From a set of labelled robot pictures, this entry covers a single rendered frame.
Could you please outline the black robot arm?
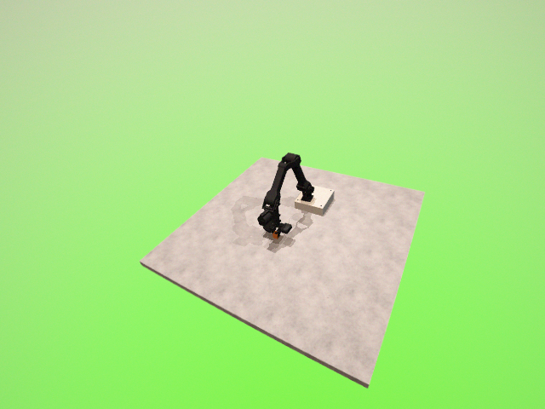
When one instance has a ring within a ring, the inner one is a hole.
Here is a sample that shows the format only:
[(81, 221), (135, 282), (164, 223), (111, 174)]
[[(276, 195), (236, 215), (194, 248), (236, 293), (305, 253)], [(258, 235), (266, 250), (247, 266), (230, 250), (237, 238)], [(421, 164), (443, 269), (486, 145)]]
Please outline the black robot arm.
[[(313, 199), (314, 188), (312, 184), (306, 180), (303, 171), (300, 166), (301, 156), (299, 154), (287, 153), (282, 157), (281, 162), (278, 164), (278, 170), (274, 178), (271, 189), (267, 192), (266, 197), (262, 205), (264, 211), (258, 216), (258, 222), (263, 226), (265, 231), (271, 233), (275, 232), (278, 224), (272, 220), (279, 216), (278, 207), (280, 204), (280, 190), (284, 182), (287, 170), (293, 170), (297, 183), (297, 190), (302, 191), (301, 200), (311, 202)], [(266, 206), (269, 205), (269, 206)]]

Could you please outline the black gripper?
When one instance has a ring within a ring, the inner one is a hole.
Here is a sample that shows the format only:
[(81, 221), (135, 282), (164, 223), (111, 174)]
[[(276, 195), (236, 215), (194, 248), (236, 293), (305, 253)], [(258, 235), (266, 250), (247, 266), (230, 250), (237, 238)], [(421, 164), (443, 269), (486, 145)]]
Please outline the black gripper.
[(278, 224), (278, 226), (277, 226), (277, 228), (278, 228), (277, 229), (278, 237), (281, 234), (281, 232), (287, 234), (292, 229), (291, 224), (289, 224), (289, 223), (280, 223), (281, 220), (279, 220), (279, 217), (280, 217), (280, 214), (279, 214), (278, 217), (275, 217), (275, 218), (272, 219), (272, 220), (276, 221), (276, 223)]

